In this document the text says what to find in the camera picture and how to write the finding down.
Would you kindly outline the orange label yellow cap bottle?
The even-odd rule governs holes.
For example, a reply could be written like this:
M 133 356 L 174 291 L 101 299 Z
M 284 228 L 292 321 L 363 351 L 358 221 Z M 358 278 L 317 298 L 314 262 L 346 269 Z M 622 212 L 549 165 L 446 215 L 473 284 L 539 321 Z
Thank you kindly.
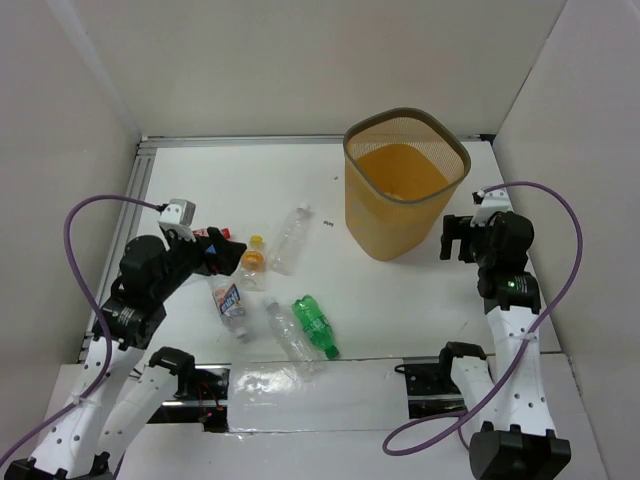
M 264 291 L 266 288 L 265 243 L 260 235 L 252 235 L 247 250 L 242 255 L 237 270 L 239 285 L 250 291 Z

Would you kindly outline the white blue label bottle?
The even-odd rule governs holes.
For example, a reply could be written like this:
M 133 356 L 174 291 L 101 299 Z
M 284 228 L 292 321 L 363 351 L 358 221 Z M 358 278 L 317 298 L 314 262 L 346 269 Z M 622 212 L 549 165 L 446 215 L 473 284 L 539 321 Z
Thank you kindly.
M 249 313 L 236 283 L 226 276 L 214 276 L 210 281 L 211 295 L 222 325 L 241 343 L 251 337 Z

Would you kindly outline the clear bottle white cap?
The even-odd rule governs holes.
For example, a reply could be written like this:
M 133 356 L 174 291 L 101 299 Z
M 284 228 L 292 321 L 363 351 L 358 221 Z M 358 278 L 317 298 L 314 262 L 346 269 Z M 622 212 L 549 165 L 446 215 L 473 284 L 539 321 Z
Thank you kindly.
M 306 242 L 312 218 L 311 207 L 302 203 L 285 218 L 268 252 L 272 271 L 292 275 Z

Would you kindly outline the green plastic bottle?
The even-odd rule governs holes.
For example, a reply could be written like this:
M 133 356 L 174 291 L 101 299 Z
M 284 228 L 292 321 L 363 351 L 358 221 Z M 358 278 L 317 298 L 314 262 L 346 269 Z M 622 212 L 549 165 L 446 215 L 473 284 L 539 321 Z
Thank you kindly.
M 333 330 L 317 301 L 310 295 L 296 299 L 291 305 L 294 316 L 310 343 L 329 360 L 340 356 Z

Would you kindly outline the clear crushed plastic bottle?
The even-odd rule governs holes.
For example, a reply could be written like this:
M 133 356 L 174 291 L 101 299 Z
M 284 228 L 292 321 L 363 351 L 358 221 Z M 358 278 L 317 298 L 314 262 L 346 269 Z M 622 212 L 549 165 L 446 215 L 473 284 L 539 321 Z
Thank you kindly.
M 290 308 L 266 297 L 263 305 L 271 332 L 297 375 L 308 381 L 325 371 L 319 351 L 311 345 Z

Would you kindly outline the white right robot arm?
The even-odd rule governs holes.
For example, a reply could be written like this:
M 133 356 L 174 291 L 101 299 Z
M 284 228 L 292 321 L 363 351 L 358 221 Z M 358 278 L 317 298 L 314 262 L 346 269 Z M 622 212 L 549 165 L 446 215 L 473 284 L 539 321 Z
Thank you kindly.
M 556 432 L 542 381 L 538 282 L 526 269 L 533 243 L 532 223 L 513 212 L 497 212 L 478 222 L 470 216 L 443 219 L 440 257 L 478 267 L 494 359 L 481 347 L 449 342 L 442 349 L 436 379 L 459 391 L 471 414 L 469 442 L 477 479 L 554 479 L 571 460 L 571 447 Z

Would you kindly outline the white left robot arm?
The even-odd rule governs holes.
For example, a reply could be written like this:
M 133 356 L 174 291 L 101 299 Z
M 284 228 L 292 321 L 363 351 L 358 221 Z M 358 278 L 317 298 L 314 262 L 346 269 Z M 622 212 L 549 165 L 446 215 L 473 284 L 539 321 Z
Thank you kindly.
M 185 240 L 163 237 L 129 241 L 111 295 L 64 413 L 50 422 L 33 453 L 12 461 L 7 479 L 113 479 L 128 446 L 161 403 L 189 397 L 197 387 L 193 355 L 162 347 L 149 359 L 127 396 L 120 395 L 166 316 L 165 301 L 192 275 L 232 275 L 247 249 L 217 228 Z

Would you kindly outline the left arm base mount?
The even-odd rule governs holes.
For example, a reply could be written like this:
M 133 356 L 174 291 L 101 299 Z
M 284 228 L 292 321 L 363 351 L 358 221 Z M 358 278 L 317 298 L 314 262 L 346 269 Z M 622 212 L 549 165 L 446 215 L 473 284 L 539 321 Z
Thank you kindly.
M 229 379 L 229 365 L 197 365 L 184 392 L 165 400 L 147 423 L 186 424 L 199 426 L 206 433 L 227 432 Z

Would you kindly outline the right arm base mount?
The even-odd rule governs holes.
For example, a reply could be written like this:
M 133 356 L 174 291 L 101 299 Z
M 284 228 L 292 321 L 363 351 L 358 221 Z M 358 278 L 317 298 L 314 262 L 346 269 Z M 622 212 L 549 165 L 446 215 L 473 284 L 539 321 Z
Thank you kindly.
M 449 342 L 437 360 L 410 360 L 394 371 L 404 376 L 410 419 L 467 410 L 474 416 L 494 387 L 485 352 L 472 344 Z

